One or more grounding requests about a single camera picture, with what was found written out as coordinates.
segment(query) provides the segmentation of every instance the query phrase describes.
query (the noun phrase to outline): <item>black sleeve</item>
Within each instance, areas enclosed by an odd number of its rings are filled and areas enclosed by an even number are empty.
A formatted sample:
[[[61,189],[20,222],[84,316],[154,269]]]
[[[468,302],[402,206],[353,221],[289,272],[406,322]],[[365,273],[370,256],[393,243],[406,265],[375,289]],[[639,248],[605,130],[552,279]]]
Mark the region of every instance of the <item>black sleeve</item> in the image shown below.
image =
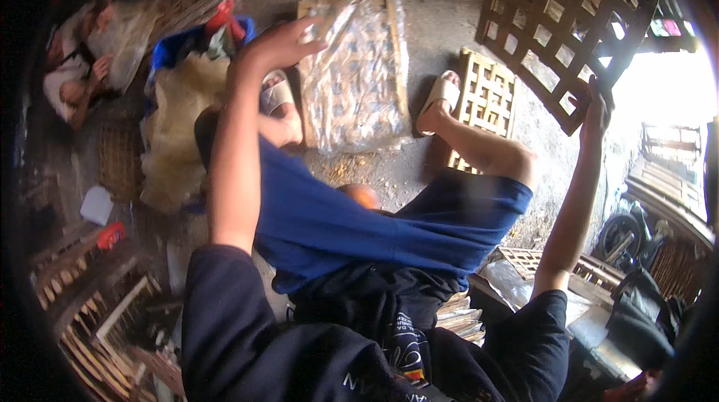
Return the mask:
[[[567,294],[546,291],[487,331],[483,349],[520,401],[556,401],[567,379]]]
[[[276,329],[252,258],[230,246],[192,254],[182,330],[189,400],[211,400],[242,374]]]

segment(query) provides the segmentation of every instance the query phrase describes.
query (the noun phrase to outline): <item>foot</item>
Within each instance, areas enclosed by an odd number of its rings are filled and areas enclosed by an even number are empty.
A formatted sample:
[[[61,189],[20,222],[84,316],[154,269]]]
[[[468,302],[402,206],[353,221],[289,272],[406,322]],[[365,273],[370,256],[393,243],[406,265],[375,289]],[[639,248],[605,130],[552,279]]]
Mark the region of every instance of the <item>foot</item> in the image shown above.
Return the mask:
[[[450,72],[445,76],[445,80],[454,83],[454,86],[459,88],[459,75]],[[417,129],[420,132],[435,132],[437,121],[440,121],[442,117],[449,117],[452,106],[446,99],[435,99],[432,101],[427,110],[419,116],[417,119]]]
[[[262,91],[269,90],[284,79],[274,77],[263,85]],[[302,142],[302,120],[294,103],[285,102],[275,107],[270,114],[272,118],[279,119],[285,125],[286,141],[284,145],[299,145]]]

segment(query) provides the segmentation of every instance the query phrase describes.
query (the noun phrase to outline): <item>person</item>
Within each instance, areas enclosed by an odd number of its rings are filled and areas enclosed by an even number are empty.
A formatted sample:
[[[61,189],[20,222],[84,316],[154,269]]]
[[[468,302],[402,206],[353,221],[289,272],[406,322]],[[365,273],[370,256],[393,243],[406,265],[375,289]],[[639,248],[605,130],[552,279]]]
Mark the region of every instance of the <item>person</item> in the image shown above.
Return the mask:
[[[53,32],[45,61],[43,90],[50,106],[79,131],[95,97],[106,90],[103,80],[112,55],[95,60],[87,46],[93,31],[105,31],[114,16],[112,0],[85,4]]]
[[[278,149],[301,141],[294,106],[259,113],[258,98],[271,90],[266,74],[327,46],[298,43],[317,22],[294,21],[250,43],[228,71],[225,107],[195,124],[211,179],[210,237],[186,281],[187,399],[556,400],[570,342],[564,291],[588,230],[612,102],[592,77],[577,167],[531,301],[479,347],[436,328],[436,311],[467,288],[466,276],[526,210],[539,182],[536,157],[456,121],[440,98],[418,130],[435,132],[483,174],[447,169],[394,217],[314,179]],[[443,76],[459,84],[454,73]],[[273,286],[296,304],[292,322],[275,322],[254,250],[277,268]]]

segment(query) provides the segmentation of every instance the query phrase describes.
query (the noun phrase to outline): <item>sandal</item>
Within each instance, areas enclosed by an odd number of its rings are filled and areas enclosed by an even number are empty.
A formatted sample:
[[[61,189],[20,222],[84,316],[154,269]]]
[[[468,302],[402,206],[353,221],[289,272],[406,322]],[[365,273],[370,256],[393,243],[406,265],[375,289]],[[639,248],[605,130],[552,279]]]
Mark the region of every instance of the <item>sandal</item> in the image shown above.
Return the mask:
[[[427,97],[427,102],[424,103],[424,107],[422,107],[422,110],[419,112],[419,117],[421,117],[424,112],[426,112],[427,109],[429,109],[429,107],[432,105],[432,103],[437,99],[444,99],[449,102],[449,106],[452,107],[449,112],[454,112],[454,110],[456,109],[456,103],[457,101],[459,101],[460,91],[459,88],[454,85],[454,83],[445,79],[445,77],[448,76],[450,73],[453,73],[453,71],[447,70],[442,75],[436,78],[436,80],[434,81],[434,85],[432,85],[432,90],[429,92],[429,96]],[[425,137],[434,135],[434,132],[419,133],[424,135]]]
[[[292,97],[292,88],[287,80],[287,75],[282,70],[274,70],[265,76],[263,85],[274,78],[282,78],[282,82],[277,83],[267,90],[260,93],[260,112],[269,115],[283,103],[295,103]]]

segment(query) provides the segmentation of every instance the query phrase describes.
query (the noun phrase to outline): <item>white sandal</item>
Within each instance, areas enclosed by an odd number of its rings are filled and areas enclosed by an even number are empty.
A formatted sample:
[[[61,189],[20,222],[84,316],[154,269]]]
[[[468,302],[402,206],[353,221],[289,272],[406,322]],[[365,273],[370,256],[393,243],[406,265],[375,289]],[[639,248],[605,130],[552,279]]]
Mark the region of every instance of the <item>white sandal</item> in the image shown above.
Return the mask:
[[[295,103],[295,99],[292,97],[292,88],[290,88],[290,82],[287,80],[287,75],[282,70],[274,70],[265,76],[263,79],[263,86],[265,83],[274,78],[282,78],[282,82],[277,83],[267,90],[260,93],[260,112],[269,115],[283,103]]]
[[[452,109],[449,111],[450,113],[454,112],[456,109],[456,103],[459,101],[459,88],[457,88],[454,83],[448,81],[445,79],[450,73],[454,73],[454,71],[447,70],[442,75],[438,76],[436,80],[434,81],[434,84],[432,85],[432,90],[429,92],[429,96],[427,97],[427,102],[424,103],[424,107],[422,107],[422,110],[419,112],[419,117],[421,117],[424,112],[429,109],[429,106],[432,105],[434,101],[437,99],[444,99],[447,102],[449,102],[449,106],[452,107]],[[419,132],[420,134],[424,135],[425,137],[428,137],[430,135],[434,135],[434,132]]]

